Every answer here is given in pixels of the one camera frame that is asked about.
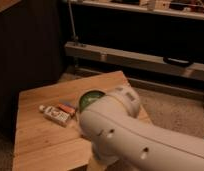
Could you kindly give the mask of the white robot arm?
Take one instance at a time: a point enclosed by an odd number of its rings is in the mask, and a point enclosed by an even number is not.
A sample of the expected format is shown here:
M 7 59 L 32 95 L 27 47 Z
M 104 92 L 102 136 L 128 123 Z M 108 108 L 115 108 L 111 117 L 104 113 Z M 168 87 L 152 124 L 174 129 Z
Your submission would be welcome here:
M 124 85 L 82 111 L 80 127 L 103 163 L 122 159 L 141 171 L 204 171 L 204 139 L 144 123 L 139 112 L 139 95 Z

